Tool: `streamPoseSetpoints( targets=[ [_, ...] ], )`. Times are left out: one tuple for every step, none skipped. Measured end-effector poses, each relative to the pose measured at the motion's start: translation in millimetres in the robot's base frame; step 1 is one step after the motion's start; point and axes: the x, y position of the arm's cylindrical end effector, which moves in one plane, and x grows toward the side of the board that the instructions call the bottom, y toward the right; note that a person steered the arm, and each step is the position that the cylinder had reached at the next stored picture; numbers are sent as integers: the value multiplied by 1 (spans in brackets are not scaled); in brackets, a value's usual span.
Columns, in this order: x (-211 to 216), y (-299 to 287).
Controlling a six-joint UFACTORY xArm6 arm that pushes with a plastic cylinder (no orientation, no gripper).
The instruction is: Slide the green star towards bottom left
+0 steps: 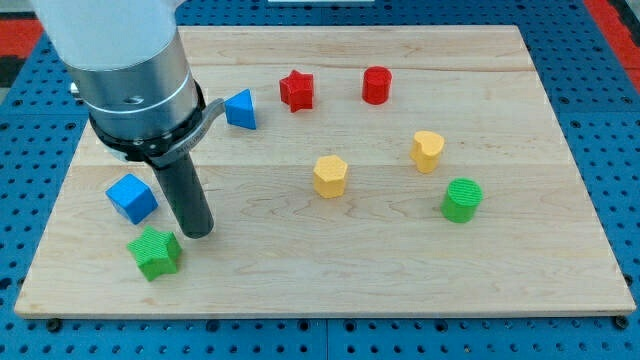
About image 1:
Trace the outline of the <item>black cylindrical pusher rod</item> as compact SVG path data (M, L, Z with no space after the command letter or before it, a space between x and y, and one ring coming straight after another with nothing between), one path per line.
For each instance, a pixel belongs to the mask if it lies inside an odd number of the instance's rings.
M191 156L152 169L182 233L192 239L210 234L214 217Z

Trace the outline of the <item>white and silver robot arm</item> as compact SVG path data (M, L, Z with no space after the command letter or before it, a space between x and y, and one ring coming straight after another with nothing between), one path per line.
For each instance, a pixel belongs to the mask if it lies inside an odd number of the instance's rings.
M176 22L175 0L32 0L102 143L154 174L184 235L214 217L190 157L223 100L206 102Z

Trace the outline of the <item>black clamp ring with lever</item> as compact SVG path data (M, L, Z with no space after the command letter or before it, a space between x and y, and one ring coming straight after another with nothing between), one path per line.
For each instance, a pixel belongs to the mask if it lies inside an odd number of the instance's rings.
M205 137L214 120L225 112L224 99L206 105L201 87L195 83L198 104L187 118L171 130L159 135L135 135L132 139L114 136L101 126L93 115L89 123L98 139L121 161L144 162L154 168L166 168L179 161Z

